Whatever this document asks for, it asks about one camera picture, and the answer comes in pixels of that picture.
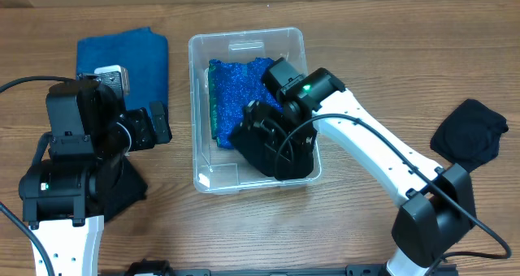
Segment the sparkly blue green fabric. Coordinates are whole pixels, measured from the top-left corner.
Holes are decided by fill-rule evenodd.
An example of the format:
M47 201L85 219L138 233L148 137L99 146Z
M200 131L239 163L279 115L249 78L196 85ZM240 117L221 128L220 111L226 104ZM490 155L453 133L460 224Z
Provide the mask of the sparkly blue green fabric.
M262 76L274 63L271 58L256 58L248 63L225 63L211 59L207 72L210 102L211 136L218 147L232 149L229 136L243 120L243 107L260 101L282 110L267 90Z

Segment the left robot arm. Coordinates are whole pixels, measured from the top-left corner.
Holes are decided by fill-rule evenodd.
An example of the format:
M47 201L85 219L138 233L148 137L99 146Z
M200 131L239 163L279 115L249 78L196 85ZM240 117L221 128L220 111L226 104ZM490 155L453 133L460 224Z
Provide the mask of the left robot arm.
M171 139L161 101L130 110L122 82L59 79L45 98L50 131L19 182L38 275L95 275L106 222L146 198L130 152Z

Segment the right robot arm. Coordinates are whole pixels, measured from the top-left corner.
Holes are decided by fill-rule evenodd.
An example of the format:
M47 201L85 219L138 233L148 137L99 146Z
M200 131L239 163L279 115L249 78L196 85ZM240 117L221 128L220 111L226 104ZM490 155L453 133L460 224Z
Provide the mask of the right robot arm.
M257 170L283 181L313 171L318 134L335 141L398 208L392 227L397 250L380 273L435 275L447 250L474 227L469 173L458 164L445 169L410 148L325 68L304 75L280 58L261 81L283 109L252 100L229 136L233 147Z

